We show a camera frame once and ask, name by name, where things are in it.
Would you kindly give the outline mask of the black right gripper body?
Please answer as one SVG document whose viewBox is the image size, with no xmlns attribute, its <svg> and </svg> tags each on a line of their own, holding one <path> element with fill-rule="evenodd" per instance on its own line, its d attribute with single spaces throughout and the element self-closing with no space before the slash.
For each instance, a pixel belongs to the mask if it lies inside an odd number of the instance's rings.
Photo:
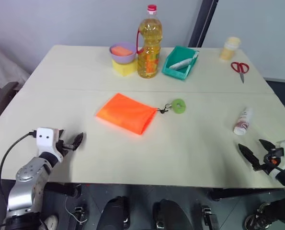
<svg viewBox="0 0 285 230">
<path fill-rule="evenodd" d="M 264 156 L 263 162 L 263 171 L 267 175 L 278 175 L 280 170 L 277 169 L 279 164 L 281 163 L 281 158 L 284 155 L 284 150 L 282 147 L 265 147 L 267 150 L 267 154 Z"/>
</svg>

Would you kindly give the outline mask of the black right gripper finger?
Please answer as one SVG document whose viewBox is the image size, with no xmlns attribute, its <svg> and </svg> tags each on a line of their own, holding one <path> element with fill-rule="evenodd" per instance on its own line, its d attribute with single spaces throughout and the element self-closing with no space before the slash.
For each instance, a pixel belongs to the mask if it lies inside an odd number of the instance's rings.
<svg viewBox="0 0 285 230">
<path fill-rule="evenodd" d="M 267 140 L 259 139 L 259 142 L 267 151 L 272 151 L 275 149 L 275 145 Z"/>
<path fill-rule="evenodd" d="M 253 152 L 246 146 L 238 144 L 238 148 L 245 159 L 252 165 L 255 171 L 262 170 L 259 159 L 253 154 Z"/>
</svg>

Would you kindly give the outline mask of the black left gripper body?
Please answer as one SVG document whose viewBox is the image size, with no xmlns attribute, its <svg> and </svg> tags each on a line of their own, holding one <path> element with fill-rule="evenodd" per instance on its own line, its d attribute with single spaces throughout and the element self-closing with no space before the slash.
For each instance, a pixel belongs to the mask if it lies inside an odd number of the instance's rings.
<svg viewBox="0 0 285 230">
<path fill-rule="evenodd" d="M 65 144 L 63 140 L 59 139 L 56 143 L 56 149 L 62 155 L 62 157 L 65 157 L 68 154 L 68 151 L 70 150 L 70 145 Z"/>
</svg>

